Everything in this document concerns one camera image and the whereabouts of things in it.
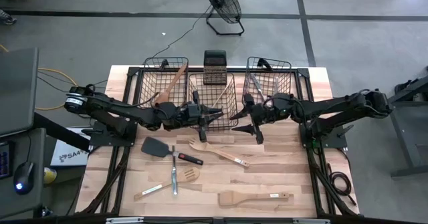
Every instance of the black mount plate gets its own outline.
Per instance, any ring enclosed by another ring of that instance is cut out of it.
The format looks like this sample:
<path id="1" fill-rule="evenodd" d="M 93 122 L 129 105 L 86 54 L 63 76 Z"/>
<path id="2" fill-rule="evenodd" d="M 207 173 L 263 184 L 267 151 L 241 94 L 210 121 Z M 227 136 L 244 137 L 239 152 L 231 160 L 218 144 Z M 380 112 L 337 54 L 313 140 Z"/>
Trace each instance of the black mount plate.
<path id="1" fill-rule="evenodd" d="M 94 124 L 94 131 L 100 133 L 91 134 L 90 145 L 92 146 L 134 146 L 137 123 L 129 123 L 127 129 L 127 138 L 120 138 L 113 135 L 107 130 L 107 126 L 103 123 L 96 121 Z"/>
<path id="2" fill-rule="evenodd" d="M 302 146 L 304 148 L 320 148 L 320 143 L 313 143 L 312 138 L 306 136 L 305 128 L 303 124 L 299 125 L 300 139 L 302 140 Z M 327 137 L 322 138 L 322 147 L 324 148 L 346 148 L 348 144 L 346 142 L 346 137 L 343 134 L 343 127 L 335 128 Z"/>

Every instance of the concrete floor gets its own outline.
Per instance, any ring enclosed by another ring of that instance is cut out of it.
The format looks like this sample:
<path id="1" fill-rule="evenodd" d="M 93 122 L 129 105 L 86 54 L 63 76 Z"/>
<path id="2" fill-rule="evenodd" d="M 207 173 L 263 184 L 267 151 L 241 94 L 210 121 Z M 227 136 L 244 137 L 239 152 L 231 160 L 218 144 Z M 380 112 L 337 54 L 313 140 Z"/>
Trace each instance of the concrete floor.
<path id="1" fill-rule="evenodd" d="M 251 55 L 309 66 L 299 19 L 272 19 L 272 14 L 299 14 L 296 0 L 240 0 L 244 14 L 241 37 L 219 37 L 201 20 L 184 39 L 162 56 L 185 56 L 199 65 L 206 49 L 227 51 L 230 65 L 242 66 Z M 306 14 L 427 16 L 428 0 L 304 0 Z M 108 77 L 113 64 L 141 64 L 188 30 L 195 18 L 167 13 L 202 13 L 207 0 L 0 0 L 0 8 L 53 11 L 164 13 L 163 17 L 17 16 L 13 27 L 0 27 L 0 44 L 10 50 L 40 49 L 40 66 L 61 70 L 79 84 Z M 220 19 L 219 29 L 235 29 Z M 334 96 L 363 88 L 392 95 L 395 84 L 425 76 L 428 58 L 427 21 L 308 20 L 317 66 L 326 67 Z M 69 86 L 53 79 L 67 90 Z M 38 83 L 37 106 L 54 106 L 65 96 Z M 43 112 L 64 126 L 87 124 L 65 110 Z M 393 180 L 389 173 L 406 167 L 390 118 L 364 119 L 347 134 L 352 178 L 362 214 L 394 220 L 427 222 L 428 175 Z M 51 208 L 65 214 L 78 181 L 52 194 Z"/>

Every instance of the shoe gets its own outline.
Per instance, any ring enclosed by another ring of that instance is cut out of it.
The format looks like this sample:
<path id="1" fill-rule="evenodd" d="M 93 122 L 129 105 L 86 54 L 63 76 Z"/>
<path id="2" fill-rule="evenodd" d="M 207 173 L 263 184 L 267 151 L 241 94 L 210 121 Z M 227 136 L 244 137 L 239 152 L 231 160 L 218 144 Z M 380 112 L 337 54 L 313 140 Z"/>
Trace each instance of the shoe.
<path id="1" fill-rule="evenodd" d="M 5 25 L 13 25 L 16 23 L 16 18 L 10 16 L 10 14 L 7 14 L 6 12 L 4 12 L 3 10 L 0 10 L 0 20 L 5 24 Z"/>

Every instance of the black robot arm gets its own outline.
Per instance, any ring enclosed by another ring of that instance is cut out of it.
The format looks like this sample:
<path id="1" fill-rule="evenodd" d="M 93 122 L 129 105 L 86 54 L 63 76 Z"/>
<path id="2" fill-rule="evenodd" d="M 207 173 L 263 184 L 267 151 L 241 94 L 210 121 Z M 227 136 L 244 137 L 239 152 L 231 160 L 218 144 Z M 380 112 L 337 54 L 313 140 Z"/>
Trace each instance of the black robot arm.
<path id="1" fill-rule="evenodd" d="M 232 130 L 254 134 L 258 144 L 263 143 L 263 134 L 259 126 L 285 120 L 290 117 L 306 127 L 306 134 L 318 138 L 332 132 L 336 127 L 364 117 L 384 118 L 393 110 L 384 93 L 378 90 L 361 90 L 350 96 L 330 100 L 311 102 L 298 100 L 292 94 L 275 94 L 263 104 L 254 104 L 251 94 L 244 96 L 245 106 L 241 112 L 232 116 L 238 119 L 251 116 L 252 124 Z M 329 118 L 320 118 L 322 114 L 337 113 Z"/>
<path id="2" fill-rule="evenodd" d="M 172 102 L 163 102 L 150 108 L 139 107 L 150 102 L 155 96 L 144 103 L 130 105 L 103 93 L 94 92 L 89 85 L 72 87 L 64 106 L 69 112 L 91 116 L 118 136 L 126 136 L 128 123 L 137 122 L 152 131 L 158 130 L 161 124 L 165 130 L 199 126 L 202 141 L 206 141 L 204 127 L 223 115 L 222 109 L 208 108 L 200 104 L 197 92 L 193 92 L 193 102 L 179 107 Z"/>

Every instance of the black spatula head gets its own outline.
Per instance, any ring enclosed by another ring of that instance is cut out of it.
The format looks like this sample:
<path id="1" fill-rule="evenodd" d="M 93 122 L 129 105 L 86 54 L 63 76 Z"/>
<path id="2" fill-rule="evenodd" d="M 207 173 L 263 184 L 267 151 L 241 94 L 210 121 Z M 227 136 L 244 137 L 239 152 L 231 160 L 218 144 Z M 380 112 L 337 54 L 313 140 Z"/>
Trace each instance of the black spatula head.
<path id="1" fill-rule="evenodd" d="M 144 140 L 141 151 L 157 157 L 165 157 L 167 154 L 171 153 L 167 144 L 152 137 L 147 137 Z"/>

